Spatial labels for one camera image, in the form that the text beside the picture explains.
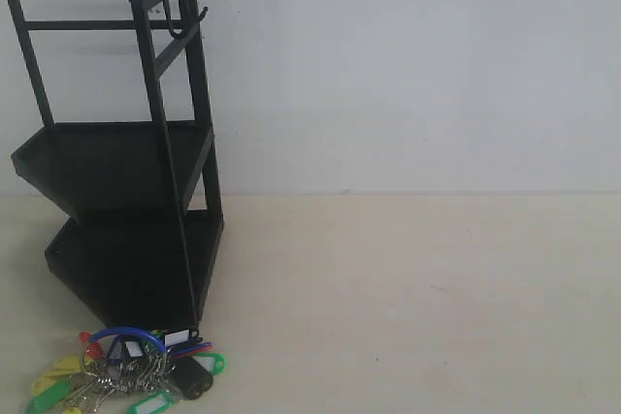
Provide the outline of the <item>bunch of colourful key tags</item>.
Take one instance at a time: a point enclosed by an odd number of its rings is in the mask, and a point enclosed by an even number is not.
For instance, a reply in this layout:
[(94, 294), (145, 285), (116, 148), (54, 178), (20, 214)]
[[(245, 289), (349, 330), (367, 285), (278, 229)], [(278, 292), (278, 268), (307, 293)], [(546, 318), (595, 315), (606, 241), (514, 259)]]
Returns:
[(128, 413), (164, 413), (212, 388), (227, 368), (197, 329), (111, 327), (80, 333), (82, 349), (32, 385), (25, 413), (99, 413), (116, 397), (137, 397)]

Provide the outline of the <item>black S hook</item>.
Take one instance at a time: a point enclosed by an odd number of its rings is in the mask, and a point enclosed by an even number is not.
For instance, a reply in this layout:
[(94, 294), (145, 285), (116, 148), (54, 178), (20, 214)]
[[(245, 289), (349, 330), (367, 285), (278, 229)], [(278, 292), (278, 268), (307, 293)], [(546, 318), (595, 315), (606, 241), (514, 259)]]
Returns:
[(198, 0), (178, 0), (180, 16), (173, 17), (171, 0), (161, 0), (166, 29), (174, 39), (182, 39), (186, 36), (186, 31), (195, 24), (199, 24), (207, 15), (209, 8), (199, 9)]

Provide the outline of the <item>black two-tier metal rack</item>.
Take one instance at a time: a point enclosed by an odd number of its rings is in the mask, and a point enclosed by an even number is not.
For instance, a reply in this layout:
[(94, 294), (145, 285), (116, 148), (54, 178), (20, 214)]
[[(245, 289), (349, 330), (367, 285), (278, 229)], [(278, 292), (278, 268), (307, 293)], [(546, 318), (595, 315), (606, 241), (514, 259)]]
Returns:
[[(68, 217), (46, 249), (50, 271), (106, 326), (197, 327), (224, 228), (202, 21), (174, 39), (161, 0), (103, 20), (29, 20), (7, 2), (43, 122), (12, 161)], [(171, 8), (178, 18), (178, 0)], [(133, 32), (148, 120), (56, 121), (35, 31)]]

